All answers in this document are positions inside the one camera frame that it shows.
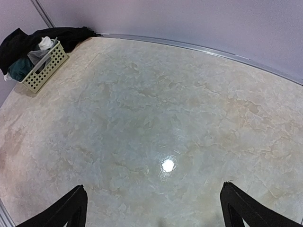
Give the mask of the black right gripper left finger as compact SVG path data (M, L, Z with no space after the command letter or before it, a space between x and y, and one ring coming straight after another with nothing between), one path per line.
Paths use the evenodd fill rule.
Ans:
M19 224L20 227L84 227L88 196L83 185L77 185L52 206Z

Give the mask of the teal green garment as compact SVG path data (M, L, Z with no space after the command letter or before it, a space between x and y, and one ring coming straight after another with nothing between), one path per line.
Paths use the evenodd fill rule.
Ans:
M21 82L33 67L34 64L29 58L21 58L9 67L8 73L14 80Z

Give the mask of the grey garment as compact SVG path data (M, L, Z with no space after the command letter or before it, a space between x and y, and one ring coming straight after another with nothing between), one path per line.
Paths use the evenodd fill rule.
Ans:
M42 58L49 52L49 50L33 50L30 51L27 56L30 59L30 61L33 63L33 65L37 65Z

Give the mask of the white garment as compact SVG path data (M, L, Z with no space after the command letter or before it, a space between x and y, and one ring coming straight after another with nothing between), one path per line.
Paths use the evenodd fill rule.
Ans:
M38 44L38 47L41 51L49 50L53 46L53 40L46 36L42 37L41 42Z

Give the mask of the left aluminium corner post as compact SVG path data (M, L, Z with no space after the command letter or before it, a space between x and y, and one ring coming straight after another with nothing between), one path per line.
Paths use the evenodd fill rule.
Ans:
M33 6L35 7L35 9L37 10L40 17L42 18L42 20L45 22L45 24L49 28L54 28L55 27L54 22L51 20L50 16L47 14L46 10L44 9L44 7L40 3L40 1L39 0L31 0L31 2L32 2Z

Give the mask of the cream perforated plastic basket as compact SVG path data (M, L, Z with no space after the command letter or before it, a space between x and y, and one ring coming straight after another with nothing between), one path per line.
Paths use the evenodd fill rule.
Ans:
M60 41L52 40L54 46L32 68L32 70L19 82L34 94L37 94L53 74L68 60L69 56L64 51Z

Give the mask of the black trousers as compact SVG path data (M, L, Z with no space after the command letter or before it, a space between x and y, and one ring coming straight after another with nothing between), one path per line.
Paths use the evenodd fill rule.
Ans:
M101 37L88 27L55 27L37 30L28 35L20 28L8 35L0 45L0 69L5 75L18 59L25 57L32 51L43 37L57 38L65 52L72 52L75 47L91 37Z

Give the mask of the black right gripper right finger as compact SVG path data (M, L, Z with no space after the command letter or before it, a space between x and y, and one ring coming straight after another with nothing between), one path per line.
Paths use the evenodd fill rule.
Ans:
M226 227L300 227L301 224L263 206L231 182L225 182L220 192Z

